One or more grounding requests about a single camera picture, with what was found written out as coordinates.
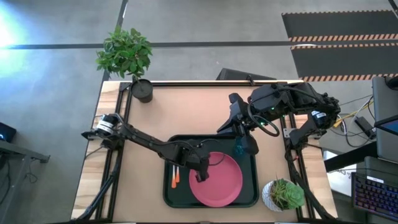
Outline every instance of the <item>green plant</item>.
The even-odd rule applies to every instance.
[[[270,195],[272,201],[281,209],[293,209],[304,205],[303,189],[284,179],[275,180]]]
[[[149,55],[152,55],[150,42],[140,32],[132,28],[130,33],[117,27],[111,37],[104,40],[104,50],[97,52],[97,70],[104,69],[109,73],[124,78],[132,75],[137,80],[148,70]]]

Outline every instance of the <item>black floor mat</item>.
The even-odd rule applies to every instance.
[[[293,46],[298,77],[306,82],[398,76],[398,43]]]
[[[293,42],[398,39],[392,11],[303,12],[282,14]]]

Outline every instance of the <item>keyboard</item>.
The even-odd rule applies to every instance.
[[[351,181],[354,208],[398,221],[398,185],[355,172]]]

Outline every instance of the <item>white planter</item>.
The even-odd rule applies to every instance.
[[[268,184],[266,184],[264,186],[264,188],[262,189],[262,201],[264,202],[264,204],[271,209],[274,212],[281,212],[282,209],[280,209],[271,199],[271,195],[270,195],[270,191],[271,191],[271,187],[272,184],[274,184],[274,180],[269,182]]]

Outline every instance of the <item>concrete floor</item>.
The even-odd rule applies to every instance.
[[[92,44],[113,31],[121,0],[0,0],[0,45]],[[390,9],[387,0],[130,0],[123,28],[153,42],[287,40],[280,14],[298,11]],[[103,72],[96,49],[0,50],[0,122],[15,127],[15,143],[51,154],[32,165],[8,223],[69,220]],[[214,80],[223,67],[297,79],[288,47],[154,49],[150,80]],[[371,94],[370,81],[312,83],[342,103]],[[366,99],[342,107],[357,110]],[[366,111],[363,116],[372,121]],[[359,131],[353,126],[352,131]],[[353,144],[363,139],[353,138]],[[321,145],[346,152],[343,137],[328,133]]]

